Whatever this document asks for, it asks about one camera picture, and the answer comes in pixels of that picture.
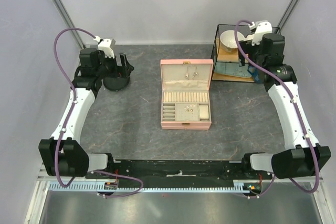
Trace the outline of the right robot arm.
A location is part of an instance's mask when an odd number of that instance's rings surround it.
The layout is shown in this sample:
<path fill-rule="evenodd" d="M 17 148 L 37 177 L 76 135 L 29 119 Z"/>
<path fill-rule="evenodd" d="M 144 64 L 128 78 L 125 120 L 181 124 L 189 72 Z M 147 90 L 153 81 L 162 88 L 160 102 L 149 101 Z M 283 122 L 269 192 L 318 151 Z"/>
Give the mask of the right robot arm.
<path fill-rule="evenodd" d="M 285 38 L 280 34 L 266 33 L 259 44 L 248 35 L 239 42 L 242 53 L 248 56 L 249 66 L 275 105 L 280 119 L 285 150 L 277 154 L 248 153 L 240 166 L 241 174 L 254 178 L 259 171 L 275 174 L 279 179 L 310 177 L 331 157 L 328 146 L 321 146 L 315 137 L 300 102 L 297 78 L 293 68 L 283 62 Z"/>

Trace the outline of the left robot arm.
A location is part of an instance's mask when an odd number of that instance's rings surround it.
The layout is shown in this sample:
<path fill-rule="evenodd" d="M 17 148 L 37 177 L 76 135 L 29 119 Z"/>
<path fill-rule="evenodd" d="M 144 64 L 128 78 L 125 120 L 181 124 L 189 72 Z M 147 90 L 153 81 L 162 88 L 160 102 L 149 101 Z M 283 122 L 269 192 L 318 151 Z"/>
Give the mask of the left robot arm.
<path fill-rule="evenodd" d="M 102 50 L 86 48 L 80 51 L 80 65 L 71 82 L 66 110 L 49 139 L 40 141 L 38 149 L 49 176 L 84 177 L 97 170 L 103 178 L 111 178 L 115 165 L 109 153 L 88 154 L 80 145 L 81 132 L 87 114 L 101 87 L 119 91 L 130 83 L 134 67 L 126 54 L 120 61 L 107 58 Z"/>

